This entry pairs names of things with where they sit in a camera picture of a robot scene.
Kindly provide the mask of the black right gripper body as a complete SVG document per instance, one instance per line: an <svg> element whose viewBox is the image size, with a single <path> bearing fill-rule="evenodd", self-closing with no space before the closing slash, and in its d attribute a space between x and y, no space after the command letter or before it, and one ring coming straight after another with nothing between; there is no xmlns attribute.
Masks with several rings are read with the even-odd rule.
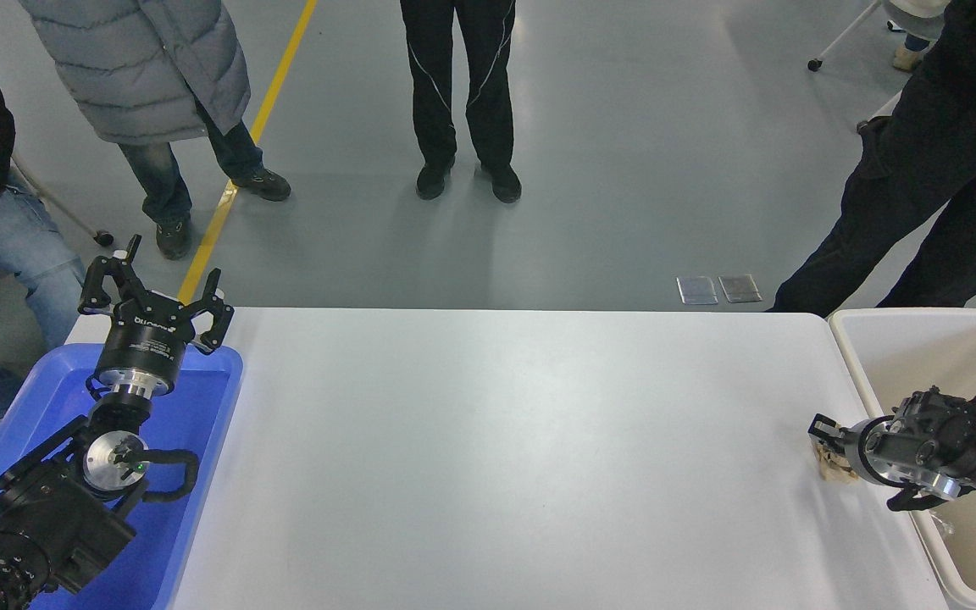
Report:
<svg viewBox="0 0 976 610"><path fill-rule="evenodd" d="M892 420L890 414L875 419L864 419L849 428L844 428L844 456L853 471L863 481L895 487L895 481L886 478L890 471L888 463L880 463L879 469L872 464L871 458L865 452L865 444L875 430L886 431L888 422Z"/></svg>

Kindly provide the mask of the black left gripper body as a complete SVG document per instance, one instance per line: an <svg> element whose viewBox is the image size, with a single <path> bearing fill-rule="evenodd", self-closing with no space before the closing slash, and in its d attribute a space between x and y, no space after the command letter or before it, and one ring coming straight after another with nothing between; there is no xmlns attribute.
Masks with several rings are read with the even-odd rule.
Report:
<svg viewBox="0 0 976 610"><path fill-rule="evenodd" d="M185 323L180 304L159 292L125 298L111 310L111 330L94 374L105 386L133 374L155 379L155 386L174 386L192 335L178 335Z"/></svg>

